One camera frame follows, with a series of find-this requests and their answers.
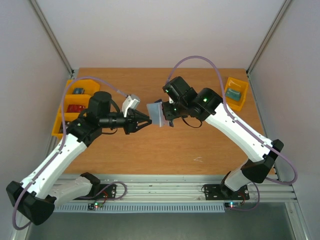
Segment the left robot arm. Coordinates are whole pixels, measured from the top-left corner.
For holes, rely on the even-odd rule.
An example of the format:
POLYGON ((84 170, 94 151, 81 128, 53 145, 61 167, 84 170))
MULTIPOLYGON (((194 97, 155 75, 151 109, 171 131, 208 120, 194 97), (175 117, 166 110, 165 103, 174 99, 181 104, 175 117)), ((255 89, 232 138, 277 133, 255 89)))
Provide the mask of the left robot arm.
POLYGON ((97 91, 90 97, 87 108, 64 129, 61 141, 46 159, 22 181, 12 181, 6 187, 16 230, 20 230, 17 213, 38 226, 56 207, 76 199, 97 199, 103 194, 101 181, 88 172, 59 187, 54 184, 71 162, 104 134, 103 129, 113 134, 123 129, 128 135, 149 126, 152 120, 136 109, 139 103, 137 96, 129 95, 120 110, 108 92, 97 91))

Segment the blue card holder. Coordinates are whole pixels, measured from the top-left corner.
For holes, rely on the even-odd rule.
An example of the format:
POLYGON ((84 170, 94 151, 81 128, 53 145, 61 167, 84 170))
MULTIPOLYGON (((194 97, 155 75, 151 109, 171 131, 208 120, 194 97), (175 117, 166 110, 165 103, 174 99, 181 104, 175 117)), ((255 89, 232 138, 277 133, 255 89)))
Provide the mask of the blue card holder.
POLYGON ((173 128, 173 122, 165 119, 162 103, 162 99, 158 99, 153 103, 146 104, 149 118, 152 120, 152 124, 157 125, 160 128, 164 126, 173 128))

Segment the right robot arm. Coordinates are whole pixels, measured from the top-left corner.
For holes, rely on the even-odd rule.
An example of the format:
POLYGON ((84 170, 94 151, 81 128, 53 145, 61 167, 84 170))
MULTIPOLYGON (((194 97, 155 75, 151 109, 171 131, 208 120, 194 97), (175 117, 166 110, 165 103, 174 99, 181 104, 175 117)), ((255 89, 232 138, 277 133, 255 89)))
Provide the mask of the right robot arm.
POLYGON ((196 118, 200 122, 220 130, 247 155, 247 161, 229 172, 220 183, 219 191, 223 199, 234 197, 240 188, 250 182, 260 184, 268 176, 278 153, 284 144, 270 140, 247 125, 229 107, 223 98, 210 88, 196 92, 180 76, 163 86, 170 100, 162 103, 162 112, 167 121, 177 118, 196 118))

